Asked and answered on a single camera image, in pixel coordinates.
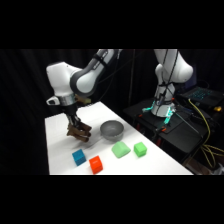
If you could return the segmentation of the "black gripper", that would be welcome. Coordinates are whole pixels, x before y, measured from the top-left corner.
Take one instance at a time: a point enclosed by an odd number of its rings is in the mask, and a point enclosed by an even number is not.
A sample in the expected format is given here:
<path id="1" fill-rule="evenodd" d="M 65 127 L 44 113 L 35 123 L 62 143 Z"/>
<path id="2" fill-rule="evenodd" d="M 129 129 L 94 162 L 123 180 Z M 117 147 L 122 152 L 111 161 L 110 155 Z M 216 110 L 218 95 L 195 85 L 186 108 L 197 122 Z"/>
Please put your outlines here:
<path id="1" fill-rule="evenodd" d="M 68 126 L 75 127 L 77 130 L 81 130 L 81 119 L 77 116 L 77 104 L 71 104 L 62 107 L 63 112 L 66 114 L 68 119 Z"/>

